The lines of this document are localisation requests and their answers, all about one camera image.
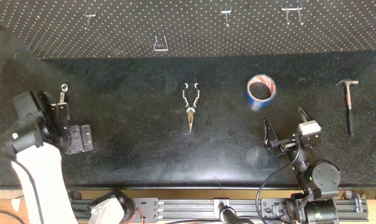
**tape roll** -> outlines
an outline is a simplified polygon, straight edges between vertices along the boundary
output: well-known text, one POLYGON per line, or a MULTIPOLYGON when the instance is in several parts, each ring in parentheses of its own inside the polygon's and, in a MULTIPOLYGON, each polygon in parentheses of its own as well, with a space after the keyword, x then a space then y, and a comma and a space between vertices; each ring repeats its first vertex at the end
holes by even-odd
POLYGON ((275 95, 276 95, 275 82, 268 75, 259 74, 259 75, 255 75, 255 76, 251 77, 251 79, 249 79, 249 82, 248 82, 248 85, 247 85, 247 98, 248 98, 248 101, 249 101, 249 104, 250 104, 250 109, 252 111, 258 111, 261 108, 270 104, 271 100, 274 98, 275 95), (269 98, 267 98, 265 100, 261 100, 261 99, 256 98, 255 96, 253 96, 252 92, 250 91, 250 87, 256 82, 261 82, 261 83, 265 84, 270 89, 271 96, 269 98))

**pliers handle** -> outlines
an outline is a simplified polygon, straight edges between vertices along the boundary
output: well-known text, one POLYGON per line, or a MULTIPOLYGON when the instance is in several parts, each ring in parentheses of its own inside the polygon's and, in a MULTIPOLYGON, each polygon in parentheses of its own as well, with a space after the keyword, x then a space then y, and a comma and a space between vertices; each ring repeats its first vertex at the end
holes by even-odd
POLYGON ((186 91, 188 89, 188 84, 185 83, 185 87, 184 89, 182 90, 182 97, 186 103, 186 109, 187 109, 187 113, 189 111, 193 111, 195 113, 195 109, 196 109, 196 106, 199 102, 199 94, 200 94, 200 90, 198 89, 198 83, 195 83, 195 89, 196 89, 196 98, 195 98, 195 101, 194 101, 194 104, 192 104, 192 106, 189 106, 189 103, 188 103, 188 100, 187 100, 187 96, 186 96, 186 91))

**hammer handle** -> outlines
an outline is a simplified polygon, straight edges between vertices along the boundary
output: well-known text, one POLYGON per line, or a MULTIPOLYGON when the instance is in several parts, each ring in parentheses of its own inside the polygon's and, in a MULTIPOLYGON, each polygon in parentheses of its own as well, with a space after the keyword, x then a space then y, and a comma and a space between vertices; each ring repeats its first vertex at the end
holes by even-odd
POLYGON ((354 137, 354 118, 351 113, 351 109, 347 110, 347 124, 349 125, 349 135, 354 137))

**pegboard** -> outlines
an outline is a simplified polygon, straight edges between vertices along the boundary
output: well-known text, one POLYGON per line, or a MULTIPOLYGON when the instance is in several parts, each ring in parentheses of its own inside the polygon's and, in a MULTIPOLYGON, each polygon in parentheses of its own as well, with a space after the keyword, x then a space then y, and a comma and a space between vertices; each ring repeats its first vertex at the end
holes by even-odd
POLYGON ((376 50, 376 0, 0 0, 0 21, 39 58, 376 50))

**pegboard hook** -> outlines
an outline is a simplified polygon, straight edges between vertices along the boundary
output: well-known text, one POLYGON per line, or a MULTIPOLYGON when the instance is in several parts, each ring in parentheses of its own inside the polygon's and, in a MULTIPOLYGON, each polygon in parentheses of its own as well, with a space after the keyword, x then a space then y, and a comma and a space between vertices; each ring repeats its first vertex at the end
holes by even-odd
POLYGON ((88 26, 90 25, 90 19, 91 19, 91 17, 95 17, 95 15, 96 15, 96 11, 94 12, 94 14, 92 14, 92 13, 90 13, 90 12, 87 14, 87 11, 86 11, 85 16, 86 16, 88 19, 87 19, 87 26, 86 26, 85 29, 87 29, 88 26))
POLYGON ((228 24, 228 14, 230 14, 232 12, 232 7, 230 6, 230 10, 227 10, 227 8, 223 8, 220 7, 220 12, 222 14, 225 14, 225 22, 227 23, 227 27, 229 27, 230 25, 228 24))
POLYGON ((167 46, 166 36, 164 36, 164 42, 166 43, 166 48, 165 49, 157 49, 156 46, 162 46, 162 47, 164 47, 164 45, 157 44, 157 37, 155 36, 155 44, 153 45, 153 50, 154 51, 168 51, 169 50, 169 46, 167 46))
POLYGON ((300 24, 303 25, 304 23, 301 21, 301 12, 300 10, 303 9, 302 5, 300 4, 300 6, 296 7, 296 8, 288 8, 287 6, 282 7, 281 6, 281 9, 282 11, 286 11, 286 21, 288 22, 288 25, 290 24, 290 21, 289 21, 289 15, 288 15, 288 11, 297 11, 299 13, 299 20, 300 20, 300 24))

